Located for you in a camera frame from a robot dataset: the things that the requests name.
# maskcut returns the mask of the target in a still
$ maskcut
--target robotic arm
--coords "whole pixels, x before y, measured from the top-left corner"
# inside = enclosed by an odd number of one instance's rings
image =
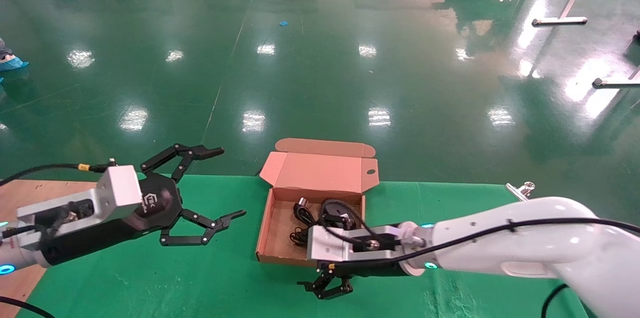
[[[507,188],[517,195],[526,187]],[[584,223],[572,224],[576,218]],[[329,299],[351,293],[354,276],[417,277],[436,268],[560,279],[599,317],[635,317],[640,239],[603,222],[576,201],[546,197],[434,224],[372,227],[375,236],[366,229],[331,229],[366,243],[359,247],[316,225],[309,230],[307,255],[318,261],[320,277],[298,284]],[[340,286],[327,289],[333,279],[341,279]]]
[[[109,165],[95,188],[20,207],[17,222],[0,227],[0,275],[34,264],[45,268],[160,230],[163,246],[206,245],[246,211],[210,220],[183,208],[177,183],[192,161],[219,156],[224,149],[176,144],[140,165]],[[174,157],[182,161],[171,178],[154,172]],[[202,236],[171,236],[180,217],[205,229]]]

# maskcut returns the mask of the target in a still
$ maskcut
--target metal table leg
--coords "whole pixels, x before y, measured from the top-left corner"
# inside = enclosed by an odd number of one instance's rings
[[[640,85],[640,66],[633,71],[633,73],[629,76],[629,79],[600,79],[597,78],[593,82],[595,86],[604,87],[604,86],[615,86],[618,88],[619,86],[629,86],[629,85]]]
[[[560,13],[560,17],[553,18],[535,18],[531,24],[533,26],[549,26],[555,24],[585,24],[587,23],[586,17],[567,17],[571,7],[573,6],[576,0],[567,1],[562,9],[562,13]]]

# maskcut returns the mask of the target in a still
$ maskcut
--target black cable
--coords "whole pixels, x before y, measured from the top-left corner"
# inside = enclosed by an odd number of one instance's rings
[[[542,305],[542,318],[547,318],[547,310],[549,309],[549,304],[558,295],[558,293],[562,292],[562,290],[567,287],[568,286],[566,284],[560,284],[560,286],[557,286],[553,291],[551,291],[551,293],[549,293],[549,295],[546,297],[546,300],[544,300],[544,304]]]
[[[293,242],[294,245],[306,247],[309,242],[309,227],[317,224],[318,222],[314,218],[313,213],[298,202],[295,202],[293,205],[293,216],[298,221],[304,223],[306,228],[295,227],[293,232],[288,235],[288,239]]]
[[[44,311],[44,309],[39,309],[38,307],[32,304],[28,304],[27,302],[22,302],[19,300],[14,300],[13,298],[0,296],[0,304],[8,304],[8,305],[14,305],[16,307],[24,308],[44,318],[55,318],[51,313]]]
[[[30,230],[34,230],[36,227],[34,225],[17,227],[12,229],[7,229],[2,232],[2,239],[9,238],[11,236],[15,236],[16,234],[29,232]]]
[[[509,220],[508,224],[501,225],[501,226],[496,226],[496,227],[493,227],[493,228],[490,228],[490,229],[486,229],[486,230],[482,230],[480,232],[476,232],[476,233],[470,234],[468,236],[464,236],[464,237],[461,237],[461,238],[458,238],[458,239],[454,239],[454,240],[449,241],[449,242],[441,243],[440,245],[436,245],[436,246],[433,246],[433,247],[425,248],[423,250],[419,250],[419,251],[416,251],[416,252],[413,252],[413,253],[410,253],[410,254],[402,255],[400,257],[390,258],[390,259],[373,259],[373,260],[368,260],[368,261],[343,262],[343,263],[335,263],[334,265],[336,267],[341,267],[341,268],[348,268],[348,267],[371,268],[371,267],[377,267],[377,266],[384,265],[384,264],[398,263],[398,262],[401,262],[401,261],[406,261],[407,259],[416,258],[416,257],[421,256],[423,254],[428,254],[430,252],[434,252],[434,251],[437,251],[437,250],[443,250],[444,248],[448,248],[448,247],[452,247],[452,246],[455,246],[455,245],[459,245],[461,243],[464,243],[464,242],[467,242],[467,241],[471,241],[473,239],[477,239],[477,238],[480,238],[482,236],[487,236],[488,234],[493,234],[493,233],[500,232],[500,231],[503,231],[503,230],[510,230],[512,232],[515,232],[516,228],[524,227],[524,226],[569,225],[569,224],[573,224],[574,225],[574,224],[584,224],[584,223],[592,223],[592,224],[613,226],[613,227],[618,227],[620,229],[630,230],[632,232],[640,234],[640,227],[638,227],[638,226],[631,225],[631,224],[625,223],[625,222],[614,221],[614,220],[603,220],[602,218],[545,218],[545,219],[541,219],[541,220],[528,220],[528,221],[521,221],[521,222],[513,222],[513,221]]]
[[[26,176],[34,172],[53,170],[55,168],[67,168],[70,170],[104,173],[107,170],[107,168],[115,165],[116,165],[116,162],[114,160],[111,160],[109,161],[109,163],[105,163],[103,165],[87,165],[85,163],[51,163],[50,165],[35,166],[35,167],[27,168],[26,170],[20,171],[16,174],[10,175],[9,177],[6,177],[6,179],[3,179],[2,181],[0,181],[0,187],[4,186],[5,184],[11,181],[15,181],[16,179],[19,179],[23,176]]]
[[[324,212],[325,211],[325,207],[328,204],[338,204],[339,206],[343,206],[344,208],[347,209],[347,211],[349,211],[350,215],[352,217],[354,217],[359,224],[362,225],[362,228],[366,229],[366,231],[371,234],[371,236],[377,240],[378,243],[382,243],[385,239],[381,238],[377,233],[373,232],[373,230],[366,225],[366,223],[364,223],[364,220],[362,219],[362,217],[360,217],[359,214],[357,214],[348,204],[345,204],[345,202],[341,201],[341,200],[336,200],[336,199],[328,199],[325,200],[324,202],[322,202],[322,204],[320,205],[320,212]],[[320,223],[320,225],[322,227],[324,227],[324,229],[329,232],[329,234],[331,234],[332,236],[342,239],[343,241],[347,242],[347,243],[351,243],[352,245],[368,245],[367,242],[362,241],[361,239],[355,239],[355,238],[350,238],[350,237],[346,237],[343,236],[341,234],[335,233],[333,230],[329,229],[329,225],[327,224],[327,222],[325,221],[325,216],[321,215],[320,218],[318,219],[318,222]]]
[[[11,182],[11,181],[15,181],[16,179],[19,179],[20,177],[26,176],[30,173],[34,173],[34,172],[39,172],[39,171],[45,171],[45,170],[52,170],[54,168],[69,168],[72,170],[77,170],[78,169],[78,163],[52,163],[50,165],[41,165],[41,166],[35,166],[35,167],[31,167],[31,168],[27,168],[26,170],[20,171],[14,175],[10,175],[9,177],[6,177],[6,179],[3,179],[2,181],[0,181],[0,187],[4,186],[5,184]]]

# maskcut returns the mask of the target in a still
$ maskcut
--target box lid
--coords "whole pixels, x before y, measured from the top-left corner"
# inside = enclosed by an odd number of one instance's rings
[[[284,138],[260,177],[274,188],[363,193],[380,183],[375,154],[364,143]]]

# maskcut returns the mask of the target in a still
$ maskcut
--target person's foot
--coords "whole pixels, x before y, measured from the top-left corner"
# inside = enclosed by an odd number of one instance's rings
[[[22,59],[16,57],[13,54],[7,54],[3,59],[0,59],[0,72],[17,70],[28,65],[29,62],[23,62]]]
[[[11,61],[12,59],[16,58],[16,55],[14,54],[7,54],[5,57],[3,57],[2,59],[0,59],[0,63],[4,63],[7,61]]]

